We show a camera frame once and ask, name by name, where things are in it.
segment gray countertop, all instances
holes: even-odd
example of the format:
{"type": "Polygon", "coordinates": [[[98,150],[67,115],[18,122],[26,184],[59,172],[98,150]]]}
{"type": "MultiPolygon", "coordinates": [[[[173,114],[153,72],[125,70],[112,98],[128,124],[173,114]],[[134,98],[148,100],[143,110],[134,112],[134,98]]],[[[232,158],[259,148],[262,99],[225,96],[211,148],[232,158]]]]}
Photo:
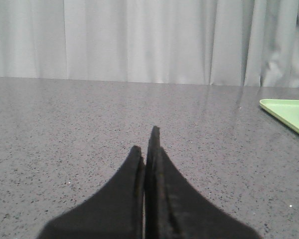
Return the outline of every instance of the gray countertop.
{"type": "Polygon", "coordinates": [[[299,135],[263,98],[299,99],[299,89],[0,78],[0,238],[35,238],[134,144],[146,156],[157,125],[204,197],[265,239],[299,239],[299,135]]]}

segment table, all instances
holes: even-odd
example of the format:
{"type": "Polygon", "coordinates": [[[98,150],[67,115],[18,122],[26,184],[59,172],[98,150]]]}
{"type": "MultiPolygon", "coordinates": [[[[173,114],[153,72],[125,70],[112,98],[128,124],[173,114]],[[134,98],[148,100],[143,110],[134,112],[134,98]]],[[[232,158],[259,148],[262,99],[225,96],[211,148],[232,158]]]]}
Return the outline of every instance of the table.
{"type": "Polygon", "coordinates": [[[265,239],[299,239],[299,135],[259,107],[299,89],[0,77],[0,238],[35,238],[136,144],[265,239]]]}

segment green tray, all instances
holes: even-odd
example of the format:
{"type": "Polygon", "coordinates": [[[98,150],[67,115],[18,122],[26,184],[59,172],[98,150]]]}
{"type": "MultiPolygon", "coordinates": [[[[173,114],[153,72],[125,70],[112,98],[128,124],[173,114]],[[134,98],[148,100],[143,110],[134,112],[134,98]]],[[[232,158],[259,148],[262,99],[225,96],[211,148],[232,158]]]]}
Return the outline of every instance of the green tray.
{"type": "Polygon", "coordinates": [[[299,134],[299,100],[260,100],[260,106],[299,134]]]}

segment light green plate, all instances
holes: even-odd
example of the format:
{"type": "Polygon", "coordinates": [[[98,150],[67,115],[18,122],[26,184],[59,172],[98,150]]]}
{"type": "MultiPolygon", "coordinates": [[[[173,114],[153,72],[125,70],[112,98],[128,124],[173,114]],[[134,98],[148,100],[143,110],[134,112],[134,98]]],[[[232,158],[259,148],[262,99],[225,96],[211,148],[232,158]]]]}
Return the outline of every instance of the light green plate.
{"type": "Polygon", "coordinates": [[[260,100],[260,106],[299,134],[299,100],[260,100]]]}

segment white curtain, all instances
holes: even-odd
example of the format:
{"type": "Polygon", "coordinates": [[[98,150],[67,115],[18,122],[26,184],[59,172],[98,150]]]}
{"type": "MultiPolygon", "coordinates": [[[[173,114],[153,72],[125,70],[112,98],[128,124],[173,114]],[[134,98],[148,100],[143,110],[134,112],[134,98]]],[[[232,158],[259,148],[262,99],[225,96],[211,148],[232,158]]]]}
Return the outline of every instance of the white curtain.
{"type": "Polygon", "coordinates": [[[0,0],[0,76],[299,87],[299,0],[0,0]]]}

